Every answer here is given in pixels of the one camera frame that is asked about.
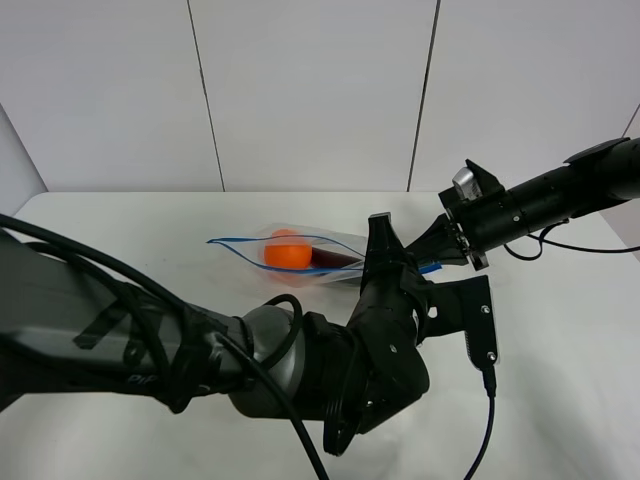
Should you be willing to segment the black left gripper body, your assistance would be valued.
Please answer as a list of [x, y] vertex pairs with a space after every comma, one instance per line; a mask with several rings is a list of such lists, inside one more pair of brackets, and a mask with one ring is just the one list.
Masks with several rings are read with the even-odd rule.
[[424, 340], [464, 329], [453, 286], [421, 275], [403, 252], [366, 255], [347, 338], [361, 360], [419, 360]]

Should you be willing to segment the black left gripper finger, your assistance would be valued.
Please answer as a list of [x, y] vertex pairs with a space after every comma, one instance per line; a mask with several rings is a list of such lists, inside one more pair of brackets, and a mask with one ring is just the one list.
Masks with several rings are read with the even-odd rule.
[[404, 246], [396, 235], [389, 212], [368, 218], [368, 240], [365, 264], [383, 265], [406, 261]]

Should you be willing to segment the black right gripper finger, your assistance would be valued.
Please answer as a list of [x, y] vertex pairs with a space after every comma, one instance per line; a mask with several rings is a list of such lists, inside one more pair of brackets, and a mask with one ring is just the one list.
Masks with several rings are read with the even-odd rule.
[[467, 256], [457, 250], [445, 250], [439, 252], [421, 252], [417, 254], [417, 263], [420, 266], [439, 263], [445, 266], [465, 266], [469, 263]]
[[439, 215], [431, 226], [405, 247], [412, 255], [462, 255], [456, 227], [446, 214]]

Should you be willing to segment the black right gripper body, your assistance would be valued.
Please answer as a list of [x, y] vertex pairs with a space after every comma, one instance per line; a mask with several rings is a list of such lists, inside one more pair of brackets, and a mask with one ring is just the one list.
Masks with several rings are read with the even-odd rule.
[[480, 233], [481, 213], [483, 209], [491, 209], [490, 204], [502, 197], [505, 188], [496, 176], [472, 160], [466, 159], [463, 167], [469, 167], [473, 171], [479, 181], [482, 196], [474, 201], [460, 200], [452, 184], [439, 194], [439, 198], [447, 216], [456, 227], [463, 253], [474, 269], [479, 271], [488, 266], [488, 248]]

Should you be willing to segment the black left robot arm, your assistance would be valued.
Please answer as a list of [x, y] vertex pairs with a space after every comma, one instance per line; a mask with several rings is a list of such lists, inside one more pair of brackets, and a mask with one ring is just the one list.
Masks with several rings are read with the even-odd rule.
[[346, 325], [290, 294], [247, 314], [192, 305], [69, 238], [1, 219], [1, 403], [27, 394], [111, 392], [174, 413], [226, 394], [243, 415], [324, 425], [339, 454], [428, 390], [420, 343], [462, 330], [390, 222], [370, 221], [360, 298]]

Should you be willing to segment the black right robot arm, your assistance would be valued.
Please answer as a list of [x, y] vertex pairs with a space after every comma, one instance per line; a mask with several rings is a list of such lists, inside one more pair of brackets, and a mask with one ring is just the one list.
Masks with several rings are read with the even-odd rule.
[[439, 194], [445, 212], [406, 250], [421, 266], [470, 263], [480, 270], [493, 249], [638, 197], [638, 139], [603, 142], [511, 189], [466, 160]]

